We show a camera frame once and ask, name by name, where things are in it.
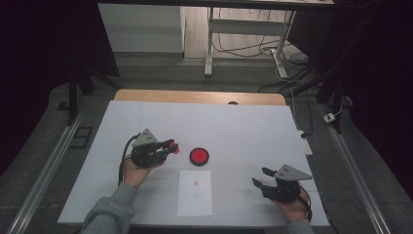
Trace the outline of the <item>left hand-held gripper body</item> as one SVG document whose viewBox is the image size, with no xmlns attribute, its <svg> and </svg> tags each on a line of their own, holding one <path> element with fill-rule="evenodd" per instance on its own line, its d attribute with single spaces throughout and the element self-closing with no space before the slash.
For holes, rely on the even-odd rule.
<svg viewBox="0 0 413 234">
<path fill-rule="evenodd" d="M 149 129 L 140 133 L 132 143 L 131 160 L 140 168 L 150 168 L 161 164 L 167 159 L 167 155 L 160 155 L 158 142 Z"/>
</svg>

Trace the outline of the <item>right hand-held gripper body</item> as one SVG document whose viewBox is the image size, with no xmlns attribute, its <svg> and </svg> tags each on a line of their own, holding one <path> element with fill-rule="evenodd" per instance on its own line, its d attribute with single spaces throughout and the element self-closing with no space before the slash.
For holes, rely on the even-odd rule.
<svg viewBox="0 0 413 234">
<path fill-rule="evenodd" d="M 269 198 L 282 203 L 293 202 L 300 195 L 300 180 L 308 180 L 313 177 L 288 165 L 283 165 L 275 174 L 275 187 L 266 186 L 262 189 L 264 198 Z"/>
</svg>

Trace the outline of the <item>round black red ink pad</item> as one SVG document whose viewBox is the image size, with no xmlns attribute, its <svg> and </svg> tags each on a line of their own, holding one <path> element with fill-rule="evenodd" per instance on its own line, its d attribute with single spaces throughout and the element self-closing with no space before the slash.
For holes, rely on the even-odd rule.
<svg viewBox="0 0 413 234">
<path fill-rule="evenodd" d="M 201 166 L 203 166 L 203 165 L 205 165 L 205 164 L 207 163 L 207 161 L 208 161 L 208 159 L 209 159 L 209 153 L 207 152 L 207 160 L 206 160 L 204 163 L 202 163 L 202 164 L 196 164 L 196 163 L 194 163 L 194 162 L 192 161 L 192 159 L 191 159 L 191 153 L 192 153 L 195 149 L 203 149 L 203 150 L 205 150 L 206 152 L 207 152 L 207 150 L 204 149 L 204 148 L 202 148 L 202 147 L 197 147 L 197 148 L 194 148 L 194 149 L 190 152 L 190 156 L 189 156 L 190 162 L 191 162 L 193 165 L 197 166 L 197 167 L 201 167 Z"/>
</svg>

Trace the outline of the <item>white paper sheet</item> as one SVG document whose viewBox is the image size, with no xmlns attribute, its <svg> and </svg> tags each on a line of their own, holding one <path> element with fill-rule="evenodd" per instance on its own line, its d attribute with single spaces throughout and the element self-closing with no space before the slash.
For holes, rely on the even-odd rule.
<svg viewBox="0 0 413 234">
<path fill-rule="evenodd" d="M 210 171 L 181 171 L 179 173 L 177 215 L 212 215 Z"/>
</svg>

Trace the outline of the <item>person's left hand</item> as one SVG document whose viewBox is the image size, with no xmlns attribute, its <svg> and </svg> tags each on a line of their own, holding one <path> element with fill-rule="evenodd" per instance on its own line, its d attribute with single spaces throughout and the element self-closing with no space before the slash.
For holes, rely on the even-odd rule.
<svg viewBox="0 0 413 234">
<path fill-rule="evenodd" d="M 128 155 L 124 161 L 124 179 L 123 182 L 135 189 L 138 189 L 144 181 L 149 177 L 149 174 L 156 168 L 161 167 L 162 164 L 150 168 L 140 168 L 132 160 L 131 156 Z"/>
</svg>

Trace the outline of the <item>person's right hand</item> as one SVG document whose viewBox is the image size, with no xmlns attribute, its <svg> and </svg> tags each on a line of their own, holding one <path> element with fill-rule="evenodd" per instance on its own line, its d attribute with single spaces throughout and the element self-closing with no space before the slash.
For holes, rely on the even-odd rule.
<svg viewBox="0 0 413 234">
<path fill-rule="evenodd" d="M 275 201 L 275 204 L 279 207 L 287 222 L 296 222 L 307 218 L 307 209 L 299 200 L 289 203 Z"/>
</svg>

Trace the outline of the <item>white power strip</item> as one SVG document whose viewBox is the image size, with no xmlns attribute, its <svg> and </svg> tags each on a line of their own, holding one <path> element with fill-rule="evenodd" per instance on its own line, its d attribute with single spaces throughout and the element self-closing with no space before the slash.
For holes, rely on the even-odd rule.
<svg viewBox="0 0 413 234">
<path fill-rule="evenodd" d="M 304 153 L 307 156 L 312 155 L 313 151 L 311 149 L 311 146 L 310 146 L 309 142 L 307 141 L 307 135 L 303 131 L 298 131 L 298 135 L 300 136 L 300 138 L 302 140 Z"/>
</svg>

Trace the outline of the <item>black stand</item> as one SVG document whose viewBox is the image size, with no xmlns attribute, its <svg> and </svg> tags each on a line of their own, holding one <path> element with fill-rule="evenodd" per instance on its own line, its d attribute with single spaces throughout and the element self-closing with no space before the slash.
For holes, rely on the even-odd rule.
<svg viewBox="0 0 413 234">
<path fill-rule="evenodd" d="M 87 63 L 74 63 L 69 68 L 68 72 L 68 111 L 69 118 L 67 121 L 68 126 L 72 126 L 78 116 L 78 95 L 77 90 L 91 96 L 94 93 L 94 85 L 92 78 L 95 77 L 102 81 L 109 87 L 119 91 L 122 86 L 113 81 L 108 75 L 104 75 L 97 68 L 92 67 Z"/>
<path fill-rule="evenodd" d="M 317 103 L 327 103 L 330 98 L 333 98 L 331 114 L 334 116 L 334 120 L 331 120 L 330 123 L 338 133 L 341 133 L 340 113 L 342 111 L 342 94 L 346 63 L 350 61 L 349 55 L 357 44 L 357 40 L 366 25 L 366 19 L 357 19 L 350 25 L 347 34 L 342 34 L 342 38 L 338 43 L 339 48 L 335 50 L 336 55 L 334 56 L 329 69 L 311 82 L 292 90 L 289 95 L 292 98 L 309 90 L 315 85 L 321 84 L 321 88 L 316 94 L 316 101 Z"/>
</svg>

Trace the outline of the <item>white panel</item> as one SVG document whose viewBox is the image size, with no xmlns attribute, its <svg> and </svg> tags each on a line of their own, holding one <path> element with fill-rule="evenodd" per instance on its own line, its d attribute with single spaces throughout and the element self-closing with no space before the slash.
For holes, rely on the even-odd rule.
<svg viewBox="0 0 413 234">
<path fill-rule="evenodd" d="M 184 52 L 183 7 L 99 3 L 98 8 L 114 52 Z"/>
</svg>

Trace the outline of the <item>dark curtain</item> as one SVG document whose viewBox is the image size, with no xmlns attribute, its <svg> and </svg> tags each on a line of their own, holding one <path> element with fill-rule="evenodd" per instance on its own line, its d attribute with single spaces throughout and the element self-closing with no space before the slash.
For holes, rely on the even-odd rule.
<svg viewBox="0 0 413 234">
<path fill-rule="evenodd" d="M 75 78 L 119 74 L 100 0 L 0 0 L 0 176 L 48 106 L 52 89 Z"/>
<path fill-rule="evenodd" d="M 334 0 L 340 8 L 299 11 L 289 41 L 319 73 L 329 69 L 342 34 L 367 25 L 346 63 L 350 116 L 413 199 L 413 0 Z"/>
</svg>

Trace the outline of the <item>metal floor rail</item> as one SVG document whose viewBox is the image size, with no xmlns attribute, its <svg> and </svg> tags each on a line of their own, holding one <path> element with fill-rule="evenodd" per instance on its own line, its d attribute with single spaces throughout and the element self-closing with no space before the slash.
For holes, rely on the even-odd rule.
<svg viewBox="0 0 413 234">
<path fill-rule="evenodd" d="M 342 135 L 337 132 L 331 123 L 323 123 L 328 128 L 333 142 L 342 158 L 344 166 L 349 173 L 354 187 L 357 191 L 358 197 L 366 210 L 369 219 L 377 234 L 392 234 L 383 212 L 381 211 L 376 199 L 367 186 L 367 183 L 362 176 L 360 169 Z"/>
<path fill-rule="evenodd" d="M 12 224 L 8 228 L 6 234 L 24 234 L 31 219 L 33 218 L 37 208 L 42 201 L 47 188 L 49 187 L 52 178 L 56 173 L 68 146 L 77 131 L 81 121 L 85 116 L 85 111 L 80 110 L 77 116 L 72 120 L 69 126 L 63 129 L 62 134 L 58 138 L 58 141 L 53 148 L 53 151 L 49 155 L 43 169 L 37 176 L 33 186 L 25 197 L 17 215 L 15 216 Z"/>
</svg>

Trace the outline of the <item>white metal desk frame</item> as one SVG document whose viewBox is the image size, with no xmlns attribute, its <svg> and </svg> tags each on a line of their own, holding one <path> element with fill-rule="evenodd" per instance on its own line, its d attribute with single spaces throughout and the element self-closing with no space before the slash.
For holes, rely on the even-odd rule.
<svg viewBox="0 0 413 234">
<path fill-rule="evenodd" d="M 206 44 L 206 63 L 205 77 L 212 75 L 212 38 L 214 33 L 240 34 L 240 35 L 263 35 L 279 36 L 278 46 L 272 51 L 272 57 L 281 78 L 286 78 L 287 73 L 282 65 L 282 49 L 287 39 L 290 27 L 292 26 L 294 11 L 287 11 L 285 19 L 280 21 L 252 21 L 241 19 L 215 19 L 214 9 L 208 9 L 207 17 L 207 44 Z"/>
</svg>

